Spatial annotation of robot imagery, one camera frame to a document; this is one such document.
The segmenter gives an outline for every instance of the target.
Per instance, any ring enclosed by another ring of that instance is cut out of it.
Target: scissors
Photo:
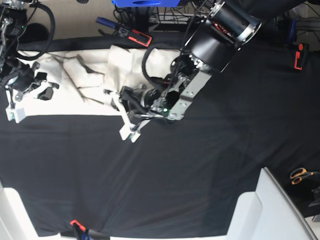
[[[313,175],[320,174],[320,171],[307,171],[304,167],[294,170],[290,174],[290,179],[292,180],[291,184],[296,185],[301,183],[303,179],[309,178]]]

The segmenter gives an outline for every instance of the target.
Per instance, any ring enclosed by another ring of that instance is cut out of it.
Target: blue container
[[[176,7],[180,0],[112,0],[114,5],[124,7]]]

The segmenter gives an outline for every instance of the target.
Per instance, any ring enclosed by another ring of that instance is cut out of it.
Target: red clamp
[[[74,224],[78,225],[81,231],[83,231],[83,232],[86,231],[86,228],[85,228],[83,225],[81,225],[81,224],[80,224],[77,220],[75,220],[75,219],[70,222],[70,225],[71,225],[71,226],[73,226]]]
[[[309,44],[300,43],[298,49],[299,51],[295,52],[294,68],[297,70],[302,70],[303,66],[307,61],[307,56],[309,53]]]

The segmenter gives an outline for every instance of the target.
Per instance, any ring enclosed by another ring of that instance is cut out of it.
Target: white cloth
[[[111,97],[105,95],[104,90],[119,92],[123,86],[149,86],[141,68],[145,51],[112,46],[110,49],[46,53],[37,60],[40,63],[37,72],[47,73],[47,80],[59,84],[60,88],[54,89],[51,100],[26,96],[22,102],[16,102],[16,107],[23,107],[26,116],[118,116],[119,112],[111,106]],[[36,52],[21,54],[33,56]],[[153,50],[146,63],[148,74],[164,78],[178,55],[174,50]]]

